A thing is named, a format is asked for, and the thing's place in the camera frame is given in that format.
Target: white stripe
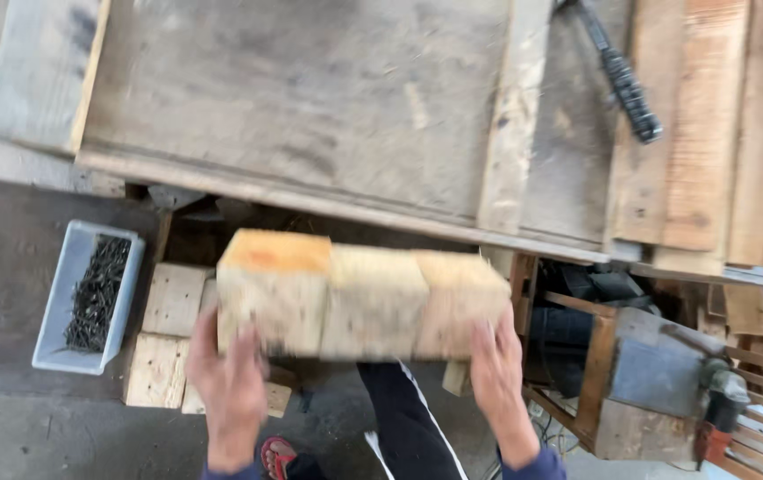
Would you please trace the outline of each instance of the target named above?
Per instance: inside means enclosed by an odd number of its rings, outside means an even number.
[[[387,474],[387,478],[390,480],[396,480],[396,478],[393,478],[393,474],[390,473],[390,469],[387,468],[387,464],[384,463],[384,457],[381,456],[381,447],[379,446],[379,434],[377,434],[375,431],[367,431],[364,432],[364,438],[367,439],[367,443],[369,444],[369,447],[373,449],[373,452],[376,452],[376,457],[379,458],[379,462],[381,462],[381,466],[384,467],[384,471]]]
[[[405,373],[405,376],[408,376],[408,380],[410,380],[411,383],[414,384],[414,388],[417,389],[417,394],[419,395],[419,401],[423,402],[423,407],[426,408],[426,412],[428,412],[431,422],[434,423],[435,427],[438,428],[438,433],[440,433],[440,437],[443,439],[443,443],[446,443],[446,447],[450,450],[450,455],[452,455],[452,460],[455,461],[455,467],[458,468],[458,472],[461,474],[461,480],[467,480],[467,475],[464,473],[464,468],[461,467],[461,462],[458,461],[458,456],[455,455],[455,451],[452,449],[452,445],[450,445],[450,442],[446,439],[446,436],[443,434],[443,431],[440,430],[440,425],[438,425],[438,421],[435,420],[434,415],[431,414],[431,410],[429,410],[429,405],[426,403],[426,398],[423,396],[423,392],[419,389],[417,380],[414,378],[414,375],[411,374],[411,371],[408,369],[407,366],[405,366],[405,364],[399,361],[399,365],[402,366],[402,371]]]

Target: black pants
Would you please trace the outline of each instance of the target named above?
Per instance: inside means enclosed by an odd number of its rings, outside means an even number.
[[[396,480],[457,480],[459,465],[416,383],[398,363],[359,363],[357,370],[376,410],[379,450]],[[326,480],[311,455],[287,465],[288,480]]]

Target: human hand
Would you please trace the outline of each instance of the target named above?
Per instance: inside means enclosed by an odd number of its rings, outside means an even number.
[[[523,354],[514,318],[510,301],[496,331],[487,320],[473,325],[470,380],[476,404],[494,432],[503,461],[518,470],[536,458],[541,444],[520,394]]]
[[[257,332],[249,329],[218,356],[217,309],[208,308],[195,322],[186,361],[186,377],[206,407],[209,433],[207,466],[235,473],[254,462],[254,445],[268,402]]]

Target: clear plastic bin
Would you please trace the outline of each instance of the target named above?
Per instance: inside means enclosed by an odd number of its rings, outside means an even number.
[[[73,292],[88,270],[98,235],[129,239],[130,255],[126,258],[118,299],[115,300],[112,320],[109,323],[106,348],[101,354],[74,352],[67,349],[64,331],[71,321]],[[41,333],[37,336],[35,354],[32,356],[33,367],[88,375],[103,373],[106,364],[120,351],[143,254],[144,240],[135,232],[81,220],[71,220],[67,224],[56,277],[53,279],[52,289],[49,290],[44,322],[41,324]]]

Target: red sandal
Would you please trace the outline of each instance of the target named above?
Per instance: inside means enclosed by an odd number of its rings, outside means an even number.
[[[291,460],[294,460],[296,456],[277,454],[274,450],[270,448],[272,443],[274,442],[281,442],[284,445],[292,448],[292,445],[290,445],[289,442],[284,440],[282,437],[270,436],[269,438],[266,439],[265,442],[263,442],[263,445],[260,447],[260,461],[263,463],[263,468],[268,472],[269,464],[266,460],[266,453],[267,452],[274,453],[275,454],[275,474],[277,475],[278,480],[287,480],[287,474],[284,472],[283,466],[287,464],[288,462],[290,462]]]

